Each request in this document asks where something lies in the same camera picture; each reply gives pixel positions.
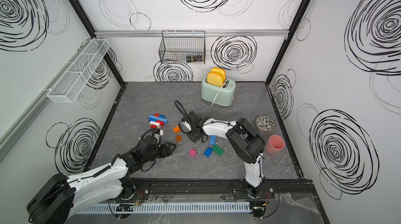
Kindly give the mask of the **orange rectangular brick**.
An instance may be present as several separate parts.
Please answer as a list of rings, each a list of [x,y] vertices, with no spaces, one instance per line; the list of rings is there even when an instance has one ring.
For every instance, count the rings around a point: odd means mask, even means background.
[[[181,132],[179,126],[174,127],[174,128],[173,128],[173,131],[174,131],[176,134],[179,133],[179,132]]]

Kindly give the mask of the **light blue long brick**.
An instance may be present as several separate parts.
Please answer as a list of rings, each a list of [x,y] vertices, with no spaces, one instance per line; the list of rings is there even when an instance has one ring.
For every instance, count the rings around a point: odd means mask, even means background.
[[[154,121],[154,122],[161,121],[164,124],[168,124],[168,119],[166,119],[164,117],[158,117],[158,116],[154,116],[154,115],[149,115],[148,119],[149,119],[149,121]]]

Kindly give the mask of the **pink square brick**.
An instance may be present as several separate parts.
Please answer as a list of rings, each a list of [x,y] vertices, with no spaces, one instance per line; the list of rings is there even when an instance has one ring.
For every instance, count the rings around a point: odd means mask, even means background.
[[[192,157],[196,156],[197,151],[195,149],[191,149],[189,155]]]

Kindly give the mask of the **white rectangular brick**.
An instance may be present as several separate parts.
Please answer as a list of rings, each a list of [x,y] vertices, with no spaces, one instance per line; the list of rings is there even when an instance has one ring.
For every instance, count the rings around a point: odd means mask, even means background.
[[[150,121],[149,124],[150,125],[156,125],[158,127],[158,129],[161,128],[161,125],[159,123],[155,122],[155,121]]]

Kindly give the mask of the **blue square brick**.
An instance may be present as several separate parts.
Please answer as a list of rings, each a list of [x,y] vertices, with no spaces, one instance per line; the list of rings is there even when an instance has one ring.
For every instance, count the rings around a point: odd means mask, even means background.
[[[209,158],[212,153],[213,153],[213,149],[210,147],[207,147],[206,150],[204,151],[204,156]]]

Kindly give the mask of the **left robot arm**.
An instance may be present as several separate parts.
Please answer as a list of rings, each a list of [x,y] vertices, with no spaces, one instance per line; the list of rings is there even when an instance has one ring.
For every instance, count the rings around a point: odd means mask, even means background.
[[[176,145],[161,143],[159,134],[141,138],[137,145],[112,161],[92,170],[52,176],[27,205],[31,224],[62,224],[85,208],[122,194],[129,176],[150,161],[173,154]]]

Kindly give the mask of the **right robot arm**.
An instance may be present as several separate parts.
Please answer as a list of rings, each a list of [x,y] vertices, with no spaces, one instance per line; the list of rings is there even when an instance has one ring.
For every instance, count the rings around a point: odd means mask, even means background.
[[[178,100],[174,101],[174,105],[183,116],[178,127],[192,142],[206,136],[221,137],[229,141],[237,156],[244,162],[247,186],[258,193],[264,183],[262,159],[266,141],[255,127],[245,118],[237,121],[201,118],[193,111],[187,112]]]

